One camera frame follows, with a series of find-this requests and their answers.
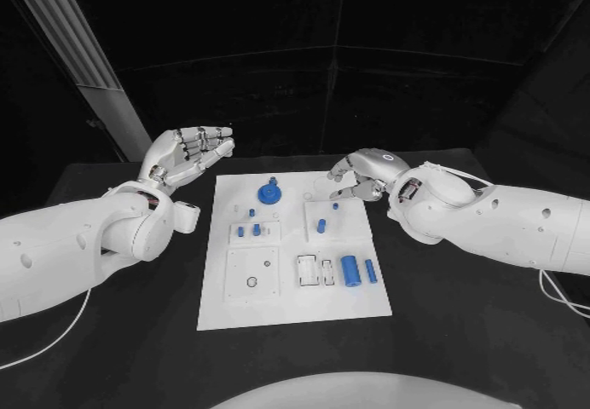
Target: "white board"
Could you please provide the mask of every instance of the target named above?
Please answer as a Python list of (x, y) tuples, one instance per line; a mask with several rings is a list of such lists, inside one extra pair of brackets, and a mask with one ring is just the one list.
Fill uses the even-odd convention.
[[(283, 196), (267, 205), (257, 192), (272, 176)], [(341, 183), (327, 178), (327, 172), (218, 176), (198, 331), (392, 315), (364, 203), (340, 200), (335, 210), (328, 202), (330, 194), (354, 184), (351, 173)], [(318, 233), (319, 218), (328, 220), (324, 234)], [(254, 224), (265, 227), (259, 236), (250, 232)], [(239, 227), (246, 229), (240, 238)], [(304, 255), (317, 256), (319, 272), (322, 261), (332, 261), (334, 285), (322, 277), (321, 285), (301, 286), (298, 256)], [(344, 256), (357, 257), (363, 277), (357, 287), (345, 286)], [(367, 259), (376, 268), (376, 284)]]

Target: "table surface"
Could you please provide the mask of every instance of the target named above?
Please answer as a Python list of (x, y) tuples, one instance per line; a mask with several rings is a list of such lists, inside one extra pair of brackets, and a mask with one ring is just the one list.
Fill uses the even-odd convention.
[[(487, 178), (467, 149), (399, 155)], [(64, 340), (0, 371), (2, 407), (208, 408), (278, 381), (350, 371), (436, 379), (526, 408), (588, 407), (586, 321), (546, 298), (536, 270), (413, 240), (384, 199), (366, 205), (393, 316), (197, 332), (216, 176), (328, 171), (341, 158), (224, 159), (175, 192), (203, 209), (195, 232), (113, 275)], [(71, 165), (47, 205), (100, 197), (139, 169)], [(55, 340), (84, 296), (0, 325), (0, 364)]]

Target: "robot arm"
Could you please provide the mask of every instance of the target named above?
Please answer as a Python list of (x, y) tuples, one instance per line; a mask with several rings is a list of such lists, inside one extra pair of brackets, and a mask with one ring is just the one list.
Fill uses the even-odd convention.
[(0, 322), (51, 308), (122, 268), (152, 261), (175, 230), (195, 231), (200, 209), (172, 202), (171, 195), (231, 155), (231, 133), (231, 128), (211, 127), (166, 131), (138, 181), (100, 199), (0, 220)]
[(350, 170), (360, 184), (334, 192), (331, 198), (377, 200), (389, 192), (387, 215), (422, 243), (448, 239), (500, 262), (590, 275), (589, 201), (487, 182), (487, 187), (474, 190), (455, 174), (472, 176), (429, 162), (412, 169), (379, 149), (353, 153), (330, 178), (342, 180)]

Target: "wire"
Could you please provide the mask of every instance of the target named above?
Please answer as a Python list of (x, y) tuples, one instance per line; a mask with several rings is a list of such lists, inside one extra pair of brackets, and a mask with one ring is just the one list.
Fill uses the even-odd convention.
[(477, 176), (471, 175), (469, 173), (462, 172), (461, 170), (448, 168), (446, 166), (442, 166), (441, 164), (432, 164), (430, 162), (425, 162), (425, 165), (430, 169), (439, 169), (439, 170), (446, 170), (451, 173), (455, 173), (458, 176), (468, 177), (469, 179), (474, 179), (475, 181), (481, 181), (487, 186), (494, 186), (495, 184), (491, 183), (490, 181), (485, 181), (484, 179), (480, 179)]
[(87, 306), (89, 297), (90, 297), (90, 290), (89, 290), (89, 293), (87, 293), (87, 298), (86, 298), (86, 300), (84, 300), (83, 307), (81, 307), (81, 309), (80, 309), (77, 318), (76, 318), (74, 321), (71, 322), (71, 326), (68, 327), (68, 329), (66, 330), (66, 332), (64, 332), (64, 334), (60, 336), (60, 338), (58, 338), (40, 352), (37, 352), (32, 356), (28, 356), (28, 357), (24, 358), (22, 360), (16, 360), (16, 361), (12, 362), (11, 364), (2, 365), (2, 366), (0, 366), (0, 371), (2, 371), (3, 369), (9, 368), (11, 366), (19, 365), (19, 364), (21, 364), (22, 362), (25, 362), (27, 360), (31, 360), (31, 359), (35, 358), (38, 355), (44, 354), (44, 353), (58, 344), (60, 340), (66, 337), (66, 334), (70, 332), (71, 328), (73, 328), (74, 325), (77, 324), (78, 318), (80, 318), (80, 316), (83, 315), (83, 311), (84, 311), (84, 308), (86, 308), (86, 306)]
[[(555, 290), (556, 290), (557, 293), (560, 294), (560, 298), (556, 298), (555, 296), (550, 296), (550, 294), (547, 293), (547, 290), (544, 289), (544, 277), (546, 277), (547, 280), (550, 281)], [(566, 296), (563, 295), (563, 293), (562, 293), (562, 291), (560, 291), (560, 288), (557, 287), (556, 283), (553, 282), (552, 277), (547, 275), (547, 272), (546, 272), (544, 270), (539, 270), (539, 284), (542, 285), (542, 290), (544, 291), (544, 294), (546, 294), (555, 301), (565, 303), (576, 314), (582, 315), (582, 316), (586, 317), (586, 318), (590, 318), (590, 315), (589, 315), (589, 314), (582, 313), (582, 312), (578, 311), (578, 309), (576, 309), (576, 308), (583, 308), (583, 309), (589, 309), (589, 310), (590, 310), (590, 307), (586, 306), (586, 305), (582, 305), (582, 304), (576, 304), (575, 302), (572, 302), (572, 301), (566, 298)]]

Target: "small blue part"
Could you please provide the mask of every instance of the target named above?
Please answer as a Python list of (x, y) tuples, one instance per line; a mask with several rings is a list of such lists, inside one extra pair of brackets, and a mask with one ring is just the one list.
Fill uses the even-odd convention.
[(345, 273), (347, 287), (357, 287), (361, 285), (360, 266), (357, 265), (355, 256), (345, 256), (341, 258), (342, 272)]
[(318, 223), (318, 233), (324, 233), (327, 231), (327, 220), (321, 219)]
[(269, 180), (269, 185), (259, 189), (259, 200), (266, 205), (275, 205), (280, 201), (280, 188), (278, 186), (278, 179), (275, 176)]
[(376, 275), (376, 269), (373, 268), (371, 260), (366, 260), (366, 267), (367, 273), (370, 274), (370, 282), (376, 284), (379, 282), (379, 276)]

